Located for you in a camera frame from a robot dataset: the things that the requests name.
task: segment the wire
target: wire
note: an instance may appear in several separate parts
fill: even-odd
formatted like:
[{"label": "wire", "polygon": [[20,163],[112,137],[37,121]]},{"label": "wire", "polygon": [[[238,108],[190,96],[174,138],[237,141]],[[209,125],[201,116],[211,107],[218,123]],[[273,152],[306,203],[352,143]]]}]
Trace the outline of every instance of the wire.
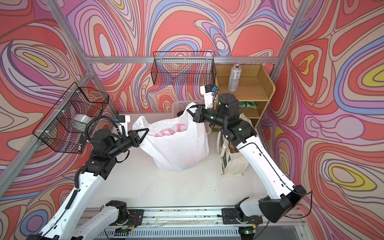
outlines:
[{"label": "wire", "polygon": [[214,91],[214,94],[212,95],[212,102],[214,103],[215,102],[215,97],[218,93],[218,86],[214,85],[214,87],[216,87],[216,91]]},{"label": "wire", "polygon": [[227,98],[226,97],[224,97],[223,95],[221,95],[220,93],[216,93],[217,95],[220,95],[220,96],[222,96],[224,99],[225,99],[225,102],[227,103],[227,105],[229,106],[229,103],[228,103],[228,100],[227,100]]},{"label": "wire", "polygon": [[301,218],[308,217],[311,214],[311,211],[312,211],[312,191],[310,191],[310,193],[311,193],[311,206],[310,206],[310,211],[307,213],[307,215],[302,216],[302,217],[288,217],[288,216],[284,215],[284,217],[288,217],[290,219],[301,219]]},{"label": "wire", "polygon": [[263,228],[263,230],[262,230],[256,237],[254,237],[253,239],[258,238],[258,237],[263,233],[263,231],[266,229],[266,227],[268,226],[268,224],[269,224],[269,221],[266,223],[266,226]]},{"label": "wire", "polygon": [[[155,221],[154,223],[152,223],[150,226],[143,226],[141,225],[141,227],[145,227],[145,228],[149,228],[149,227],[152,227],[153,225],[156,224],[157,221]],[[164,226],[165,224],[169,223],[170,221],[166,222],[166,223],[163,223],[163,224],[160,224],[160,225],[157,225],[157,226],[154,226],[154,227],[161,227],[161,226]]]},{"label": "wire", "polygon": [[108,240],[111,240],[109,237],[108,237],[108,234],[107,234],[107,231],[104,229],[104,233],[105,233],[105,236],[108,238]]},{"label": "wire", "polygon": [[85,137],[87,138],[88,141],[91,140],[91,137],[89,136],[89,133],[88,133],[89,128],[91,127],[92,124],[94,124],[95,122],[97,122],[98,120],[100,120],[100,119],[102,119],[102,118],[105,118],[106,120],[108,120],[109,122],[111,122],[112,125],[116,128],[116,130],[117,130],[119,136],[120,136],[120,137],[123,137],[123,135],[121,134],[121,132],[120,132],[120,130],[119,130],[119,126],[116,124],[116,122],[113,121],[110,117],[105,116],[105,115],[102,115],[102,116],[98,116],[98,117],[92,119],[92,120],[89,121],[89,123],[85,126],[85,131],[84,131],[84,133],[85,133]]},{"label": "wire", "polygon": [[125,132],[124,126],[121,123],[119,123],[119,122],[115,122],[115,123],[117,123],[117,124],[119,124],[121,126],[121,134],[122,134],[123,137],[125,137],[126,132]]},{"label": "wire", "polygon": [[44,234],[42,235],[41,237],[39,237],[37,240],[40,240],[42,239],[45,235],[47,235],[47,233],[49,233],[55,226],[56,224],[60,221],[60,219],[62,218],[62,216],[65,214],[65,212],[67,211],[67,209],[64,210],[63,214],[59,217],[59,219],[54,223],[54,225]]},{"label": "wire", "polygon": [[137,216],[134,216],[134,215],[130,215],[130,216],[132,216],[133,218],[135,218],[135,222],[136,222],[136,219],[137,219],[137,226],[140,224],[140,220],[139,220],[139,218],[137,217]]},{"label": "wire", "polygon": [[[240,149],[242,149],[242,148],[244,148],[244,147],[246,147],[246,146],[248,146],[248,145],[250,145],[250,144],[254,144],[254,145],[257,147],[257,149],[259,149],[259,151],[261,152],[260,148],[259,148],[259,147],[257,146],[257,144],[254,143],[254,142],[250,142],[250,143],[248,143],[248,144],[242,146],[241,148],[238,148],[237,150],[240,150]],[[273,167],[272,164],[268,161],[268,159],[265,157],[264,154],[263,154],[263,157],[264,157],[265,160],[269,163],[269,165],[271,166],[271,168],[273,169],[273,171],[276,173],[276,175],[279,177],[280,181],[284,184],[284,186],[285,186],[286,188],[288,188],[291,192],[294,192],[294,191],[293,191],[292,189],[290,189],[290,188],[287,186],[287,184],[281,179],[280,175],[276,172],[276,170],[274,169],[274,167]],[[288,218],[291,218],[291,219],[305,218],[305,217],[307,217],[307,216],[311,213],[311,210],[312,210],[312,191],[309,191],[309,192],[306,193],[306,194],[300,194],[300,193],[298,193],[298,192],[294,192],[294,193],[297,194],[297,195],[301,195],[301,196],[306,196],[306,195],[311,194],[311,206],[310,206],[310,211],[308,212],[307,215],[305,215],[305,216],[303,216],[303,217],[299,217],[299,218],[293,218],[293,217],[288,217],[288,216],[285,216],[285,217],[288,217]]]},{"label": "wire", "polygon": [[122,163],[122,162],[124,162],[124,161],[128,158],[129,153],[130,153],[130,151],[128,150],[127,156],[125,156],[125,158],[124,158],[123,161],[118,161],[118,159],[115,157],[115,161],[116,161],[116,163]]}]

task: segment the psychedelic wallpaper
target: psychedelic wallpaper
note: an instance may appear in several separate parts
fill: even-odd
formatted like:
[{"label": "psychedelic wallpaper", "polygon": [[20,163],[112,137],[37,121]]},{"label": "psychedelic wallpaper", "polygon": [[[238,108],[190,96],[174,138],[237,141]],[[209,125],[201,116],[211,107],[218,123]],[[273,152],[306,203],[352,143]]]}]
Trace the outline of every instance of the psychedelic wallpaper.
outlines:
[{"label": "psychedelic wallpaper", "polygon": [[314,0],[259,125],[315,239],[384,239],[383,59],[384,1]]},{"label": "psychedelic wallpaper", "polygon": [[[205,50],[216,56],[277,56],[299,4],[296,0],[59,3],[89,56]],[[153,86],[151,66],[93,67],[118,111],[170,111],[174,101],[201,98],[196,86]]]},{"label": "psychedelic wallpaper", "polygon": [[[0,22],[1,174],[84,69],[40,0],[0,1]],[[0,239],[38,232],[73,188],[74,173],[89,152],[55,153],[41,146],[0,198]]]}]

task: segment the white table surface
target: white table surface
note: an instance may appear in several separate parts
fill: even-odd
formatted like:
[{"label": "white table surface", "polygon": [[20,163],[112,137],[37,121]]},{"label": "white table surface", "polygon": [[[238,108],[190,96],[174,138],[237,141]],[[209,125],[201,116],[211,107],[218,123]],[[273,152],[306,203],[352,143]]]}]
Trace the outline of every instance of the white table surface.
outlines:
[{"label": "white table surface", "polygon": [[[171,113],[129,114],[131,123],[144,115],[148,123],[172,118]],[[244,197],[264,198],[264,185],[249,165],[242,177],[221,177],[216,153],[217,132],[208,135],[209,155],[181,172],[158,169],[153,158],[140,147],[130,148],[129,157],[116,164],[88,207],[101,207],[120,200],[128,207],[187,207],[234,205]],[[125,154],[118,157],[121,161]]]}]

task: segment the wire basket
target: wire basket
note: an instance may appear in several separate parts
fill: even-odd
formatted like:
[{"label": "wire basket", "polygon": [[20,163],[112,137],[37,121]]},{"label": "wire basket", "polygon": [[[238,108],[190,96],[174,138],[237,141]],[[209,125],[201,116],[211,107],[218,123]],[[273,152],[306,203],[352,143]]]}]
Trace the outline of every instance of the wire basket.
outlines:
[{"label": "wire basket", "polygon": [[[94,88],[77,85],[75,90],[70,89],[71,87],[67,91],[73,91],[72,96],[61,110],[54,110],[59,112],[54,120],[46,129],[36,131],[43,119],[33,130],[33,134],[55,152],[82,153],[85,144],[81,144],[80,139],[84,135],[86,124],[73,118],[76,114],[84,114],[90,118],[101,116],[109,102],[109,95]],[[89,128],[89,132],[93,132],[95,125]]]},{"label": "wire basket", "polygon": [[216,78],[212,51],[153,52],[151,75],[154,85],[213,84]]}]

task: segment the silver can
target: silver can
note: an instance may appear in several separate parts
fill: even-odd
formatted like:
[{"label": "silver can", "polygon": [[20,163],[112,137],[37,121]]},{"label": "silver can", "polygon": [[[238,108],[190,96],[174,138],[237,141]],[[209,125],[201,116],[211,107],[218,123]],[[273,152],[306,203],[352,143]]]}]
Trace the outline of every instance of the silver can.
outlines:
[{"label": "silver can", "polygon": [[232,66],[231,75],[229,75],[228,90],[236,91],[239,85],[240,75],[242,67],[239,64]]}]

